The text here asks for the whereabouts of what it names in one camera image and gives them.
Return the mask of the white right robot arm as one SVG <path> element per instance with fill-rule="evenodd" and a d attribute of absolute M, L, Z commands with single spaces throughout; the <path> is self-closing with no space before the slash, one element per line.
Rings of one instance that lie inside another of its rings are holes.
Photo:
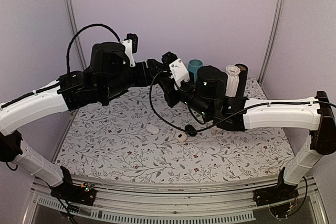
<path fill-rule="evenodd" d="M 226 71 L 203 66 L 191 74 L 173 63 L 158 72 L 153 83 L 160 85 L 169 106 L 183 102 L 205 122 L 226 131 L 264 127 L 308 130 L 304 146 L 282 169 L 278 185 L 271 190 L 271 196 L 282 201 L 321 157 L 335 152 L 333 105 L 323 91 L 296 100 L 247 98 L 238 90 L 243 83 L 241 73 L 238 66 L 228 66 Z"/>

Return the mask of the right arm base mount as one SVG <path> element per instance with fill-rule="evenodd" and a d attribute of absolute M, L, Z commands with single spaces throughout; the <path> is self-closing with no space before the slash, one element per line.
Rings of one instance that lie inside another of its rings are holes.
<path fill-rule="evenodd" d="M 253 200 L 257 206 L 264 206 L 298 197 L 297 184 L 289 185 L 284 180 L 285 168 L 280 170 L 277 184 L 253 191 Z"/>

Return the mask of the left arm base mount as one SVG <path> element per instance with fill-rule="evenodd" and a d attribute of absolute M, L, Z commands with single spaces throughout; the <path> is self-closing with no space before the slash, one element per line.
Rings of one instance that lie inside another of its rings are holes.
<path fill-rule="evenodd" d="M 69 170 L 63 166 L 60 168 L 63 175 L 62 183 L 59 186 L 51 188 L 51 196 L 63 199 L 66 202 L 93 206 L 97 194 L 95 184 L 84 182 L 81 185 L 75 185 L 73 184 Z"/>

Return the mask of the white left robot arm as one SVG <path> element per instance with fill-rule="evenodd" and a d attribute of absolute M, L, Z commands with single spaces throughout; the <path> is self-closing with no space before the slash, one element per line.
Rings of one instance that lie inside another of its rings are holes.
<path fill-rule="evenodd" d="M 161 61 L 135 62 L 137 46 L 132 39 L 102 42 L 92 46 L 90 65 L 84 71 L 72 71 L 38 90 L 1 104 L 1 162 L 20 166 L 67 200 L 78 195 L 78 186 L 63 166 L 47 161 L 30 148 L 18 129 L 56 113 L 73 111 L 99 102 L 106 106 L 131 87 L 146 87 L 162 70 L 176 60 L 164 55 Z"/>

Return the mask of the white earbud charging case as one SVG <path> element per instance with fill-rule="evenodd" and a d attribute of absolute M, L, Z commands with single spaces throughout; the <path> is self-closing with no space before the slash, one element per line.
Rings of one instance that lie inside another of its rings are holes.
<path fill-rule="evenodd" d="M 156 127 L 155 125 L 152 125 L 152 124 L 148 124 L 146 126 L 146 130 L 153 135 L 157 135 L 160 132 L 160 129 L 158 127 Z"/>

